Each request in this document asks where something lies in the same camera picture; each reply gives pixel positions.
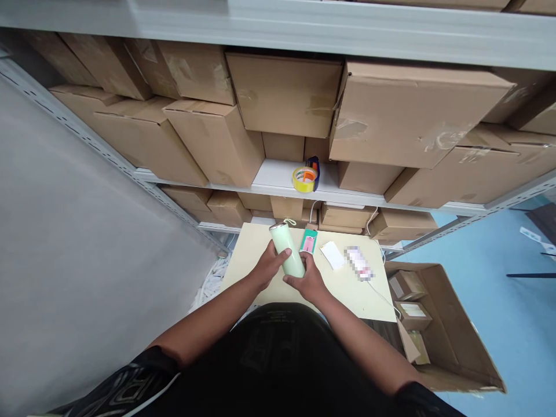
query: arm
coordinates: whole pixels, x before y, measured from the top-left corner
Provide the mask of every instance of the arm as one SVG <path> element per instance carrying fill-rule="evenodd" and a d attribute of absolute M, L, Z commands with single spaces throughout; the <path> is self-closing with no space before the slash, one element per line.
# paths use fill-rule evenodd
<path fill-rule="evenodd" d="M 180 367 L 189 365 L 230 331 L 290 255 L 290 249 L 276 255 L 274 242 L 270 241 L 245 278 L 170 327 L 148 347 L 160 346 Z"/>
<path fill-rule="evenodd" d="M 286 275 L 284 281 L 324 314 L 340 343 L 369 378 L 390 396 L 410 382 L 420 382 L 419 373 L 406 358 L 330 294 L 313 255 L 307 252 L 300 255 L 305 263 L 305 276 L 300 279 Z"/>

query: packing tape on box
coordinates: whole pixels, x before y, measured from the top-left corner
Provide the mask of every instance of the packing tape on box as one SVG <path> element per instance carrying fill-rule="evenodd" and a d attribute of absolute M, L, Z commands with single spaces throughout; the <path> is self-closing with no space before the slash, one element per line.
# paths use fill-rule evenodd
<path fill-rule="evenodd" d="M 297 168 L 292 175 L 294 188 L 304 193 L 314 191 L 314 181 L 316 178 L 317 171 L 308 167 Z"/>

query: beige tabletop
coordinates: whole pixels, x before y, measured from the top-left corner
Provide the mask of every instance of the beige tabletop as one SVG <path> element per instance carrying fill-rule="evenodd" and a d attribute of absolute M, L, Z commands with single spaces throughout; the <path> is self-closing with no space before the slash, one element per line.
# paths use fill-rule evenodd
<path fill-rule="evenodd" d="M 303 229 L 290 228 L 290 232 L 297 247 L 301 245 Z M 359 281 L 355 271 L 346 260 L 343 267 L 333 270 L 320 251 L 320 247 L 333 241 L 338 250 L 344 253 L 347 246 L 359 246 L 361 253 L 369 263 L 375 276 L 368 282 Z M 270 241 L 268 226 L 244 223 L 242 231 L 237 238 L 232 259 L 224 276 L 220 291 L 233 285 L 247 275 L 266 249 Z M 345 233 L 319 232 L 314 251 L 314 262 L 319 268 L 324 283 L 330 292 L 361 319 L 382 320 L 396 322 L 396 315 L 392 307 L 392 297 L 386 280 L 386 273 L 382 263 L 382 254 L 377 242 L 368 236 L 348 235 Z M 318 311 L 308 301 L 305 301 L 299 292 L 284 281 L 282 268 L 272 279 L 267 289 L 255 299 L 255 304 L 263 305 L 270 302 L 299 302 Z M 382 294 L 387 300 L 382 299 L 376 292 Z"/>

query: gray wall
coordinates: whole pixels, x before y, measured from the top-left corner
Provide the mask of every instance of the gray wall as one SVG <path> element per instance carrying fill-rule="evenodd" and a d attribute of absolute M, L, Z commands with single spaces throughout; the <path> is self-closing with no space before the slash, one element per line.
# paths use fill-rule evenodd
<path fill-rule="evenodd" d="M 0 81 L 0 415 L 86 394 L 185 316 L 217 249 Z"/>

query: forearm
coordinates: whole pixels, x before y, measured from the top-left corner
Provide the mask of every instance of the forearm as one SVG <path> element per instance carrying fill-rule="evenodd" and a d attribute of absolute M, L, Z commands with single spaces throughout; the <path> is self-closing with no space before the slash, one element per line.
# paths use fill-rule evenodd
<path fill-rule="evenodd" d="M 373 329 L 331 294 L 315 306 L 350 357 L 386 394 L 393 396 L 409 382 L 420 382 L 417 370 Z"/>
<path fill-rule="evenodd" d="M 260 290 L 255 280 L 245 277 L 170 327 L 149 347 L 158 345 L 180 366 L 189 365 L 230 331 Z"/>

